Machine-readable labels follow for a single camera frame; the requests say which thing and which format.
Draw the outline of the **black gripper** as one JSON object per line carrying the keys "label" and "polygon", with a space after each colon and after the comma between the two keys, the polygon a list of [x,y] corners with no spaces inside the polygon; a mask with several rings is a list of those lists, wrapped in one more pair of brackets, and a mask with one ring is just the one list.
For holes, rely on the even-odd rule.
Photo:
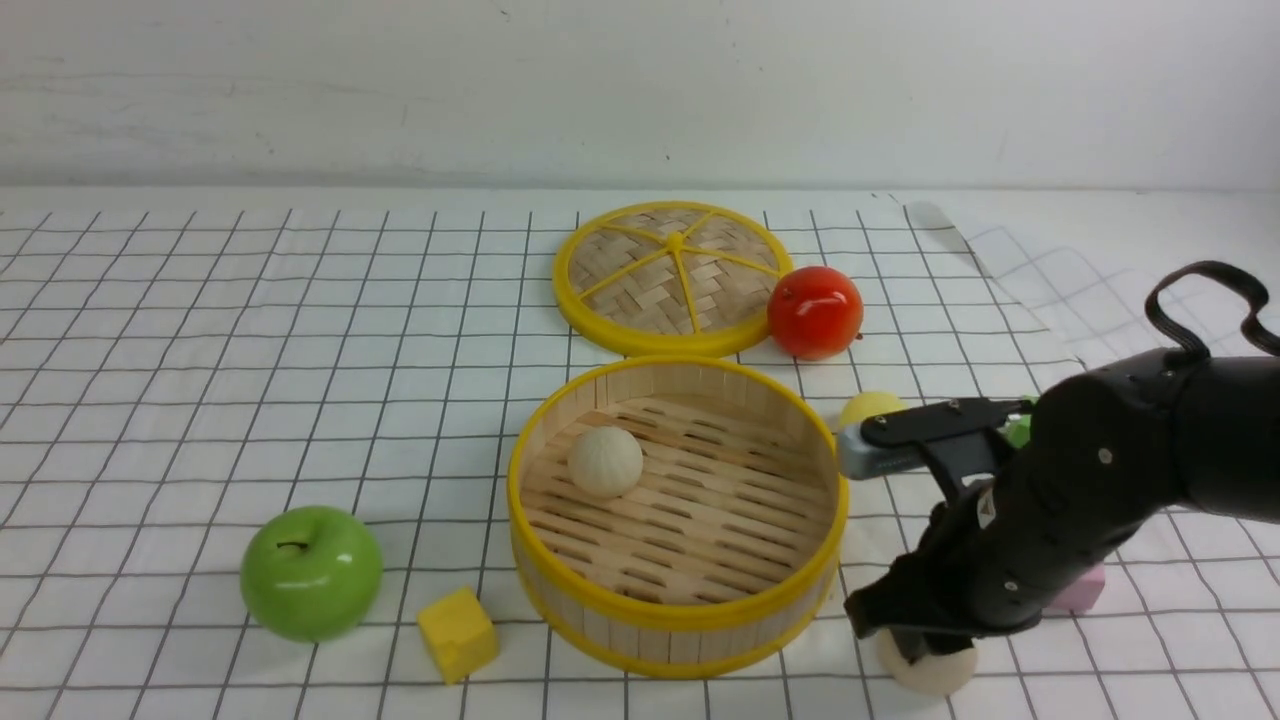
{"label": "black gripper", "polygon": [[1036,402],[1030,441],[993,477],[937,503],[918,547],[845,602],[854,632],[890,630],[906,664],[927,635],[1034,626],[1043,609],[1148,518],[1184,498],[1172,460],[1171,375],[1075,375]]}

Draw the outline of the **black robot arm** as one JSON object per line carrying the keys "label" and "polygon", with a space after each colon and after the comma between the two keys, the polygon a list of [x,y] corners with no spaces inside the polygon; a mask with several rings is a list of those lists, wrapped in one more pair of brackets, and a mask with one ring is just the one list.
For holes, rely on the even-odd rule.
{"label": "black robot arm", "polygon": [[1148,351],[1036,401],[961,397],[836,437],[844,477],[924,468],[943,498],[918,546],[844,603],[906,660],[1033,628],[1064,589],[1171,506],[1276,523],[1277,360]]}

